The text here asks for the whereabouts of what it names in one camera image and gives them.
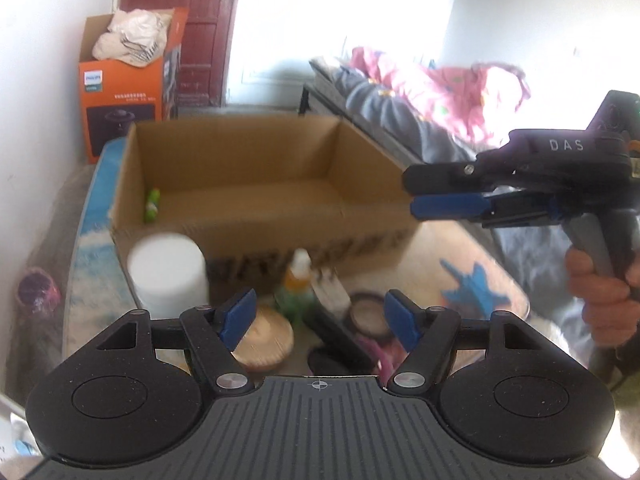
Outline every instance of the white cloth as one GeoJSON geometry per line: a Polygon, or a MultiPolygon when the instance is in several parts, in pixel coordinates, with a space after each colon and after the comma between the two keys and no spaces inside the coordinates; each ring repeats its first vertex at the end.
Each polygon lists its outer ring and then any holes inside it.
{"type": "Polygon", "coordinates": [[[117,10],[92,54],[98,60],[119,59],[132,66],[147,66],[164,54],[170,23],[171,15],[166,13],[117,10]]]}

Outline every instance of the open cardboard box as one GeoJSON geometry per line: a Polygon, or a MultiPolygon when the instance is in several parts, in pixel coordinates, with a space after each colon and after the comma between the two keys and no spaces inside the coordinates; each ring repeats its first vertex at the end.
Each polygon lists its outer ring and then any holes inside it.
{"type": "Polygon", "coordinates": [[[279,280],[299,247],[342,272],[399,260],[417,228],[402,168],[337,118],[217,115],[132,126],[113,209],[123,268],[154,232],[191,237],[215,283],[279,280]],[[158,218],[143,222],[160,190],[158,218]]]}

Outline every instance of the finger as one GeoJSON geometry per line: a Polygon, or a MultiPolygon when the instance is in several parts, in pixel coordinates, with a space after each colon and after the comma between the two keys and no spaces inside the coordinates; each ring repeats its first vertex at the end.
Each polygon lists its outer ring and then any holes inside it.
{"type": "Polygon", "coordinates": [[[569,279],[569,291],[590,303],[619,303],[629,296],[629,286],[622,280],[595,276],[574,276],[569,279]]]}
{"type": "Polygon", "coordinates": [[[616,304],[587,303],[582,310],[582,319],[594,328],[633,330],[640,319],[640,303],[633,300],[616,304]]]}
{"type": "Polygon", "coordinates": [[[615,328],[594,329],[591,338],[600,348],[614,348],[629,341],[636,330],[617,330],[615,328]]]}
{"type": "Polygon", "coordinates": [[[584,251],[571,247],[564,257],[564,264],[570,276],[583,276],[593,274],[593,260],[584,251]]]}
{"type": "Polygon", "coordinates": [[[631,286],[640,286],[640,253],[636,254],[636,259],[626,272],[626,281],[631,286]]]}

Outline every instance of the pink object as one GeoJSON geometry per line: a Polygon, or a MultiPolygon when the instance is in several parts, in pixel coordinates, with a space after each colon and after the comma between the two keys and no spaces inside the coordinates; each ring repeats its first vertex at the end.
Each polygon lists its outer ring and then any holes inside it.
{"type": "Polygon", "coordinates": [[[363,335],[356,334],[356,341],[369,353],[370,356],[378,359],[378,364],[374,373],[378,376],[381,384],[387,384],[389,379],[407,357],[398,339],[380,346],[376,341],[363,335]]]}
{"type": "Polygon", "coordinates": [[[15,298],[28,314],[48,317],[60,304],[62,295],[49,274],[39,267],[31,267],[18,283],[15,298]]]}
{"type": "Polygon", "coordinates": [[[351,66],[394,90],[423,119],[473,145],[506,143],[514,115],[531,96],[524,72],[507,64],[432,70],[360,46],[351,66]]]}

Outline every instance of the wooden lid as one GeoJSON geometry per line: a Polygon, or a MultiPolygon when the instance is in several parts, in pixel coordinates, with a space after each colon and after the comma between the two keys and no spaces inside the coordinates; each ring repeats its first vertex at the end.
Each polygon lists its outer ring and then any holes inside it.
{"type": "Polygon", "coordinates": [[[293,350],[293,329],[289,321],[272,308],[259,305],[255,320],[232,352],[250,372],[272,370],[293,350]]]}

